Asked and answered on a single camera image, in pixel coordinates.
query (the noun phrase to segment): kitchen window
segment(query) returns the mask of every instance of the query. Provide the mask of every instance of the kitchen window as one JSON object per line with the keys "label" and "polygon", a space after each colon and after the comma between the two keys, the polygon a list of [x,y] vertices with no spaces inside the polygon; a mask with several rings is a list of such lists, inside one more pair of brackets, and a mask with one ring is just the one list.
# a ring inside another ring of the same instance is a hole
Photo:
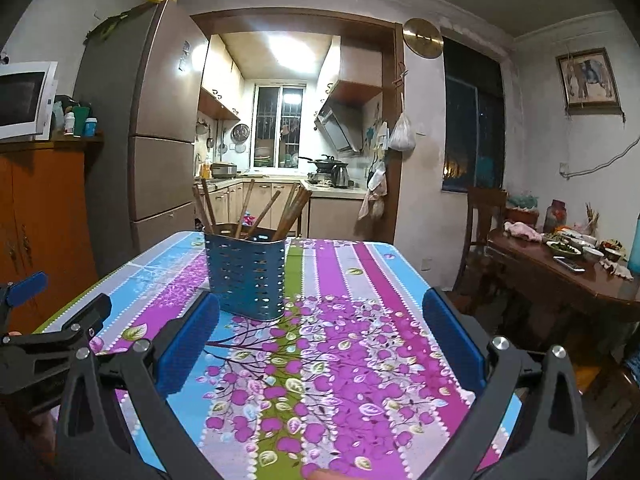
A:
{"label": "kitchen window", "polygon": [[254,168],[297,168],[305,88],[257,86],[254,99]]}
{"label": "kitchen window", "polygon": [[500,64],[444,38],[447,93],[442,189],[502,187],[504,94]]}

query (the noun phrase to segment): metal screw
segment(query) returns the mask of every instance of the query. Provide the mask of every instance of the metal screw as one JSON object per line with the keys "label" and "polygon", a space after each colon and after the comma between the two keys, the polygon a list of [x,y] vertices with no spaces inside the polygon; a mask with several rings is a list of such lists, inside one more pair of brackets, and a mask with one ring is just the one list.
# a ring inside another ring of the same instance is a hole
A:
{"label": "metal screw", "polygon": [[506,350],[507,348],[509,348],[509,340],[501,335],[497,335],[496,337],[494,337],[494,339],[491,341],[491,343],[498,349],[498,350]]}
{"label": "metal screw", "polygon": [[566,350],[562,348],[560,345],[555,345],[551,349],[553,355],[555,355],[558,359],[563,359],[566,357]]}
{"label": "metal screw", "polygon": [[151,341],[149,339],[138,339],[135,343],[133,343],[133,351],[134,352],[146,352],[149,350],[151,346]]}
{"label": "metal screw", "polygon": [[76,359],[87,359],[90,353],[91,351],[86,346],[83,346],[76,351]]}

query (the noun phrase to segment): framed picture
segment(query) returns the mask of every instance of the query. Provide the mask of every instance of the framed picture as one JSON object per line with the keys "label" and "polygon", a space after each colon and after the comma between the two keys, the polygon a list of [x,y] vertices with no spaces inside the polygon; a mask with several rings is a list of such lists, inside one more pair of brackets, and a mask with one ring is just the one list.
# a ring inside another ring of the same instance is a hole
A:
{"label": "framed picture", "polygon": [[622,113],[606,49],[572,52],[556,59],[569,113]]}

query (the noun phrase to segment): wooden door frame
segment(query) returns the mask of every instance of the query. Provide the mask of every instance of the wooden door frame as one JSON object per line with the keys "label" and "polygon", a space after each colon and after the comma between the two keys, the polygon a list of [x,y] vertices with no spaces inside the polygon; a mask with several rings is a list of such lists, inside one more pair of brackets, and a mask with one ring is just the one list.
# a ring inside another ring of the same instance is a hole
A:
{"label": "wooden door frame", "polygon": [[[396,86],[404,67],[402,25],[367,16],[320,9],[295,7],[255,7],[203,12],[191,16],[208,38],[232,32],[315,32],[340,36],[356,46],[382,52],[382,119],[389,130],[402,112],[402,84]],[[385,212],[375,222],[372,239],[392,244],[396,234],[402,153],[388,150],[386,155]]]}

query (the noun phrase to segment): electric kettle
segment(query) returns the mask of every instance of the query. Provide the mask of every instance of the electric kettle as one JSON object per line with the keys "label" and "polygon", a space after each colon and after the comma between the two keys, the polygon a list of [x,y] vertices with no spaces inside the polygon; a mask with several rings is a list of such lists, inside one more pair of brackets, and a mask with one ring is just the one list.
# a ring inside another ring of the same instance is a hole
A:
{"label": "electric kettle", "polygon": [[331,182],[334,187],[349,187],[349,173],[347,173],[347,163],[337,162],[331,172]]}

